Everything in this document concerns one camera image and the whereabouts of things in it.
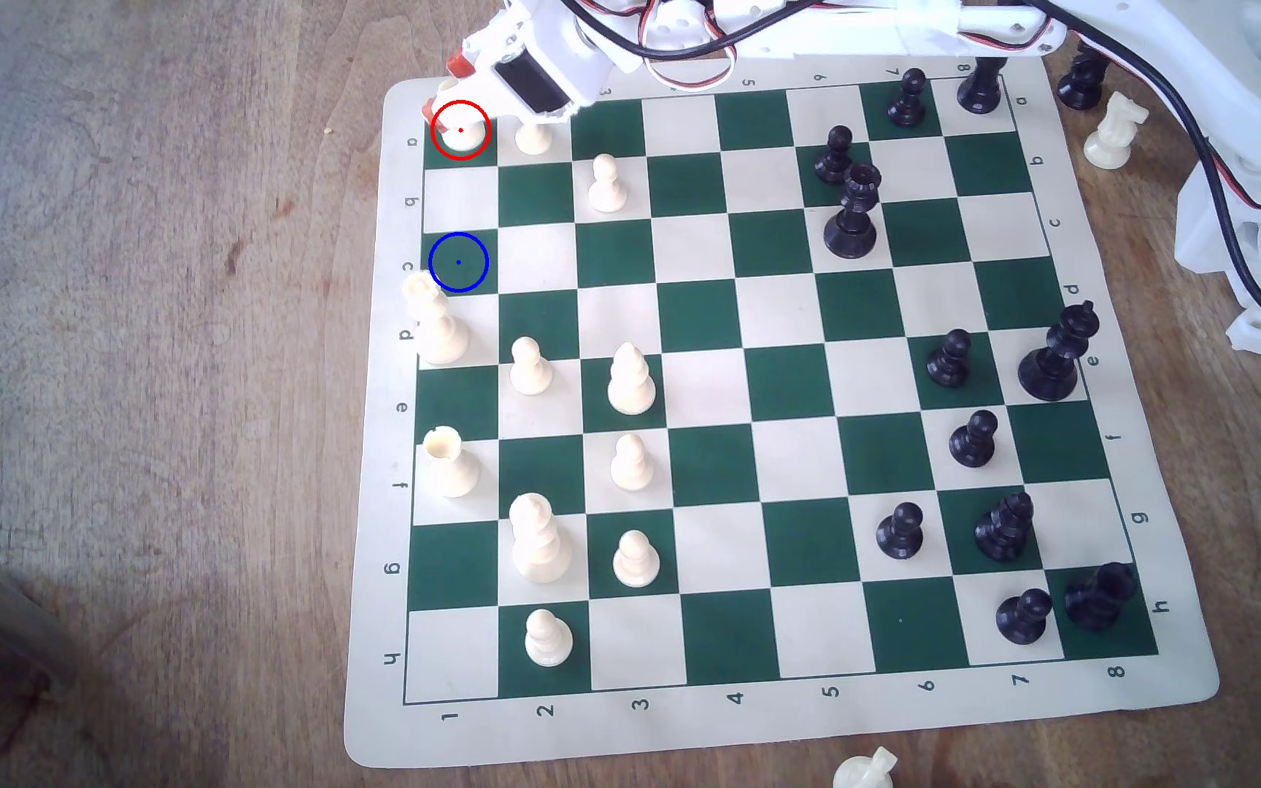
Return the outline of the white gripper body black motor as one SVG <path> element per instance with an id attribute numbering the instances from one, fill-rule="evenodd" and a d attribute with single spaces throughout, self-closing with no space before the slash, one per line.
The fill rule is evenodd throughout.
<path id="1" fill-rule="evenodd" d="M 614 62 L 560 1 L 506 1 L 462 44 L 462 100 L 488 117 L 572 117 L 596 103 Z"/>

